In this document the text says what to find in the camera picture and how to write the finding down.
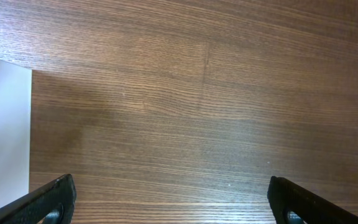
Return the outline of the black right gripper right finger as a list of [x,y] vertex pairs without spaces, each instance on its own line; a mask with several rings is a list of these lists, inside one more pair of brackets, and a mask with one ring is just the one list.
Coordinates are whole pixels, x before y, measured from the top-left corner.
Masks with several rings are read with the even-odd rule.
[[267,198],[277,223],[358,223],[357,215],[338,207],[284,177],[271,177]]

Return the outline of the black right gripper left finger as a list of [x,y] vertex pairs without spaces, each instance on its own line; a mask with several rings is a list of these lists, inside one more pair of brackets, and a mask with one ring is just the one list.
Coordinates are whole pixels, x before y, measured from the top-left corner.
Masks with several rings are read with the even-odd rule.
[[70,223],[75,210],[73,176],[65,174],[0,208],[0,223]]

